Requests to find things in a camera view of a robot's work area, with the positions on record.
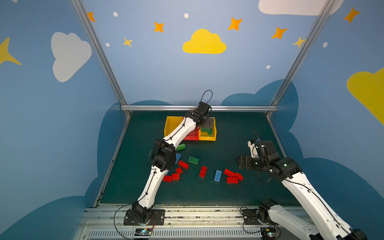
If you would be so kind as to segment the light blue lego brick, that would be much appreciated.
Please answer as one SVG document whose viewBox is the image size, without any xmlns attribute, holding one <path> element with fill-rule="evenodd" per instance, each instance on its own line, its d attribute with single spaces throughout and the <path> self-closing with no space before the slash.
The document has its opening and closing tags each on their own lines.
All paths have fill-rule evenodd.
<svg viewBox="0 0 384 240">
<path fill-rule="evenodd" d="M 180 158 L 181 158 L 181 154 L 176 153 L 176 161 L 175 161 L 175 164 L 176 164 L 176 165 L 178 164 Z"/>
<path fill-rule="evenodd" d="M 221 181 L 222 171 L 216 170 L 214 182 L 219 183 Z"/>
</svg>

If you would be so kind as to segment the bright green lego brick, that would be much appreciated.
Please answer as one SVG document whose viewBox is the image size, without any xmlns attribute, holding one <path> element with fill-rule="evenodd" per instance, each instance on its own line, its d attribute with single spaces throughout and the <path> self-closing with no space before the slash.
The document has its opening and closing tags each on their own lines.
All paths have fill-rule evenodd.
<svg viewBox="0 0 384 240">
<path fill-rule="evenodd" d="M 186 148 L 186 145 L 185 145 L 185 144 L 180 144 L 180 145 L 178 145 L 178 147 L 177 147 L 177 151 L 184 150 L 185 148 Z"/>
</svg>

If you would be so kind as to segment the green lego brick underside up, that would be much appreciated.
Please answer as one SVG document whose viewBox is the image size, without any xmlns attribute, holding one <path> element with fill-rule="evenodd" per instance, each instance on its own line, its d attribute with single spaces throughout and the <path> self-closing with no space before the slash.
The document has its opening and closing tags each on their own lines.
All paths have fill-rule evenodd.
<svg viewBox="0 0 384 240">
<path fill-rule="evenodd" d="M 188 162 L 190 163 L 190 164 L 193 164 L 193 165 L 198 165 L 199 164 L 199 159 L 197 159 L 197 158 L 194 158 L 194 157 L 189 157 L 189 159 L 188 159 Z"/>
</svg>

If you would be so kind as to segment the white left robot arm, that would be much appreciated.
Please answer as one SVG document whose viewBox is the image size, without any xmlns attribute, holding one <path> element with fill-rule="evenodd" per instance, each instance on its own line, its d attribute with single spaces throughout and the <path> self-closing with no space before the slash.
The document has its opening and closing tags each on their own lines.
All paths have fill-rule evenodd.
<svg viewBox="0 0 384 240">
<path fill-rule="evenodd" d="M 197 127 L 209 121 L 208 112 L 212 107 L 204 102 L 182 118 L 182 122 L 166 137 L 156 139 L 151 152 L 151 171 L 143 192 L 132 204 L 135 216 L 143 224 L 151 217 L 151 211 L 164 176 L 176 162 L 177 147 L 184 138 Z"/>
</svg>

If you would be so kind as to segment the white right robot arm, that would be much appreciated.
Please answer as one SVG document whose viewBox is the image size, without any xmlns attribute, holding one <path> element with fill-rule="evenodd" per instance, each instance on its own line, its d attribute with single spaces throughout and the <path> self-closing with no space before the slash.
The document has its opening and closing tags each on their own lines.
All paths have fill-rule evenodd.
<svg viewBox="0 0 384 240">
<path fill-rule="evenodd" d="M 248 210 L 241 213 L 245 222 L 262 224 L 262 238 L 276 240 L 281 232 L 269 234 L 267 227 L 282 226 L 300 240 L 365 240 L 366 234 L 353 229 L 327 204 L 308 180 L 302 168 L 292 158 L 280 158 L 271 141 L 251 139 L 248 141 L 251 154 L 239 155 L 236 159 L 240 169 L 265 172 L 276 178 L 288 189 L 313 221 L 308 223 L 289 213 L 279 203 L 268 200 L 259 204 L 252 216 Z"/>
</svg>

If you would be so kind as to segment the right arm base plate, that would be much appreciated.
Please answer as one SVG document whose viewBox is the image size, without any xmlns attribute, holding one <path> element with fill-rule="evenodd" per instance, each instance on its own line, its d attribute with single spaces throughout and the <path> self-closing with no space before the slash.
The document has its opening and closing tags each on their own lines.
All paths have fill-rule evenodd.
<svg viewBox="0 0 384 240">
<path fill-rule="evenodd" d="M 242 208 L 240 212 L 245 225 L 268 225 L 271 223 L 268 212 L 265 210 Z"/>
</svg>

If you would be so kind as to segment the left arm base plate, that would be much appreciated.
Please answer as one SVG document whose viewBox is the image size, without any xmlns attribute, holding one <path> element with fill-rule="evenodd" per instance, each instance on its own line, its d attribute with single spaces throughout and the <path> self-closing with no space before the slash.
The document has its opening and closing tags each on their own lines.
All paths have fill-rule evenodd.
<svg viewBox="0 0 384 240">
<path fill-rule="evenodd" d="M 126 212 L 124 218 L 124 226 L 149 226 L 149 225 L 159 225 L 163 226 L 165 221 L 165 210 L 150 210 L 144 215 L 137 214 L 134 210 L 129 209 Z"/>
</svg>

